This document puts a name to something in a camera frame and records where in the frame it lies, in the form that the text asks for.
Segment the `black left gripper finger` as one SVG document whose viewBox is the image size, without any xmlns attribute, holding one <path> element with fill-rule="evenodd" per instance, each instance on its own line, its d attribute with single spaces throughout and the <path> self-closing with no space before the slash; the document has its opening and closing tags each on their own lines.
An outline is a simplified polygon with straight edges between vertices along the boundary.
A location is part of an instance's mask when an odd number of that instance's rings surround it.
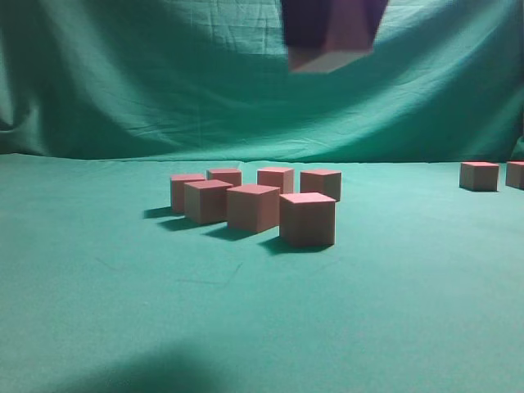
<svg viewBox="0 0 524 393">
<path fill-rule="evenodd" d="M 324 45 L 331 18 L 331 0 L 282 0 L 283 40 L 288 48 L 318 49 Z"/>
</svg>

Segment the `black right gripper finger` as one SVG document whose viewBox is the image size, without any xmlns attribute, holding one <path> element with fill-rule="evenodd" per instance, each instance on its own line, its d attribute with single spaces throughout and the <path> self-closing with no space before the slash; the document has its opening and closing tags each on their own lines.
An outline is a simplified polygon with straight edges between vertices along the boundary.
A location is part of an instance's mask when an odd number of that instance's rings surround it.
<svg viewBox="0 0 524 393">
<path fill-rule="evenodd" d="M 365 31 L 369 37 L 369 42 L 374 43 L 388 0 L 362 0 L 361 3 L 364 11 Z"/>
</svg>

